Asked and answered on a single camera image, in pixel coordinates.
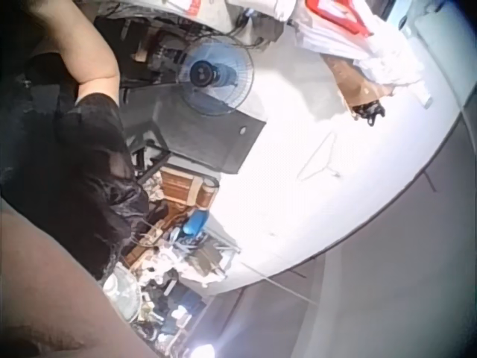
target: electric fan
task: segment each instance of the electric fan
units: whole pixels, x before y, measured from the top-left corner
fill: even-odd
[[[253,83],[248,50],[228,36],[201,37],[185,50],[177,73],[184,101],[206,116],[235,110]]]

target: person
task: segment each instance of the person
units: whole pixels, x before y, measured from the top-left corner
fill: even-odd
[[[20,90],[2,91],[9,105],[0,113],[0,355],[156,357],[91,275],[93,263],[109,262],[112,251],[90,251],[96,262],[87,260],[95,241],[114,245],[112,236],[120,246],[131,219],[147,204],[121,138],[116,59],[72,0],[27,4],[64,61],[59,66],[58,57],[47,54],[50,62],[38,66],[67,69],[78,91],[72,108],[56,103],[51,120],[47,108],[15,98],[23,90],[38,95],[34,81],[55,84],[55,78],[41,78],[37,65],[30,77],[20,77]],[[67,93],[60,89],[58,97]],[[79,242],[68,241],[68,235]],[[98,276],[104,273],[100,266]]]
[[[0,85],[1,195],[104,282],[149,209],[122,134],[118,64],[72,1],[27,4],[48,36]],[[83,9],[94,19],[95,5]]]

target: black shirt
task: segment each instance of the black shirt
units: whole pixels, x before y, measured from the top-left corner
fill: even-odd
[[[0,98],[1,196],[93,276],[107,276],[148,211],[118,105],[77,85],[58,54],[35,57]]]

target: skin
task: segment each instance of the skin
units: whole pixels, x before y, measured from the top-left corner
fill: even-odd
[[[79,99],[103,93],[117,103],[113,52],[70,0],[34,1],[80,84]],[[41,357],[157,357],[124,322],[96,281],[49,235],[0,201],[1,337],[43,348]]]

